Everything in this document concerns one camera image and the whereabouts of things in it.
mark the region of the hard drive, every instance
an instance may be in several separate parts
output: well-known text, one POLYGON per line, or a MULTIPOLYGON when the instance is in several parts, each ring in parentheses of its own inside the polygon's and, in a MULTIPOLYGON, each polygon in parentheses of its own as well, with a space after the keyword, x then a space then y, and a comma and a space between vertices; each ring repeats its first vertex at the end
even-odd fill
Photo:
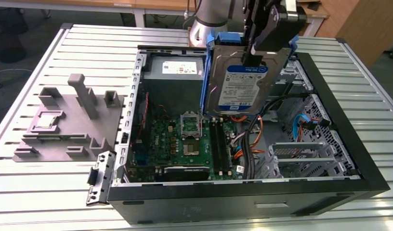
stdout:
POLYGON ((202 100, 204 114, 258 114, 290 52, 290 48, 283 48, 279 52, 266 52, 263 65, 247 67, 242 62, 244 47, 216 45, 207 59, 207 65, 212 68, 206 73, 202 100))

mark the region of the wooden table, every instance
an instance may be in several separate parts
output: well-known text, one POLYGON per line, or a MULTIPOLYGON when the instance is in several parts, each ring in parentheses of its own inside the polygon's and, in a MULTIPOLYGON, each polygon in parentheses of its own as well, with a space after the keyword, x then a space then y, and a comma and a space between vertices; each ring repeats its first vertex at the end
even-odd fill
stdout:
MULTIPOLYGON (((0 0, 0 7, 66 11, 132 13, 138 27, 146 27, 147 14, 184 15, 188 0, 0 0)), ((190 11, 195 10, 190 0, 190 11)))

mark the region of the table leg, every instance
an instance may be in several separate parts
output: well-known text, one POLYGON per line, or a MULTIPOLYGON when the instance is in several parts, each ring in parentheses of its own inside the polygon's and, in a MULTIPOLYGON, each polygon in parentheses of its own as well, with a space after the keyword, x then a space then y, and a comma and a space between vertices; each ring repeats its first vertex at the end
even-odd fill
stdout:
POLYGON ((311 21, 311 24, 308 25, 304 36, 315 37, 315 35, 318 34, 318 31, 322 27, 323 22, 324 22, 323 18, 312 18, 312 21, 311 21))
POLYGON ((46 19, 50 19, 51 18, 51 10, 42 10, 42 13, 43 13, 43 15, 44 15, 44 18, 46 19))
POLYGON ((138 27, 147 27, 146 25, 146 10, 144 9, 134 9, 135 14, 135 23, 138 27))

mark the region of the motherboard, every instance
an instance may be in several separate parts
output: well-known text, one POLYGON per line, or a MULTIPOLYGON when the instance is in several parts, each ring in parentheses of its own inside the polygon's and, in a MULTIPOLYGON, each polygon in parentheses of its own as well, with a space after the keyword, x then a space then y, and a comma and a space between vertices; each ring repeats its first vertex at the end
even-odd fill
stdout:
POLYGON ((151 123, 151 142, 136 149, 130 182, 239 179, 230 148, 235 122, 187 112, 151 123))

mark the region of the gray plastic peg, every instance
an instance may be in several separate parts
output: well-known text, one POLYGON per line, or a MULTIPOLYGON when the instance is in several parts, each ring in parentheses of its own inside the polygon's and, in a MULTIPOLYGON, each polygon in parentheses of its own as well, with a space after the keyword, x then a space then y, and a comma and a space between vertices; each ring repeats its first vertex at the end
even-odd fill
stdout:
POLYGON ((99 112, 95 109, 95 102, 90 97, 86 84, 86 76, 83 74, 71 74, 68 78, 68 85, 75 88, 76 94, 79 95, 79 100, 86 108, 90 119, 96 119, 99 117, 99 112))

